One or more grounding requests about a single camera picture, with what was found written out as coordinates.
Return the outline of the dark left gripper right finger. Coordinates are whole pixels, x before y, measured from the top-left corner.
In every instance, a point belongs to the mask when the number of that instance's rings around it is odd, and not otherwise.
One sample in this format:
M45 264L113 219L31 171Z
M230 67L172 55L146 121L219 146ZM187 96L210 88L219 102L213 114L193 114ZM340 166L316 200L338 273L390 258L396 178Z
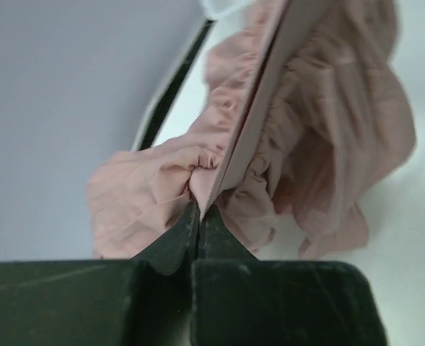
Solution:
M370 284L339 261L259 260L217 207L192 264L194 345L386 345Z

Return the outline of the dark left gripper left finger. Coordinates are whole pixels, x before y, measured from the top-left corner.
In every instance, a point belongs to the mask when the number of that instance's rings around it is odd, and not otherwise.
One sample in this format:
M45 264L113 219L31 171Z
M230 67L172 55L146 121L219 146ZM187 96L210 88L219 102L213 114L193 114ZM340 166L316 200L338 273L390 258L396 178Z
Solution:
M198 219L131 259L0 262L0 345L188 345Z

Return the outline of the pink skirt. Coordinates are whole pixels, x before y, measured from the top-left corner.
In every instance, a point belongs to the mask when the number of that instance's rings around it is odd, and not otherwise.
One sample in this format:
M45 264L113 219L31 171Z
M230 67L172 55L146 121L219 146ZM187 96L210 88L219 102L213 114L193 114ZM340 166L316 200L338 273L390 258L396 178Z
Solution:
M211 48L201 114L181 136L120 151L93 174L87 204L98 258L129 258L185 206L216 206L250 251L283 215L305 233L303 260L363 247L359 198L416 141L390 69L393 1L254 1L244 26Z

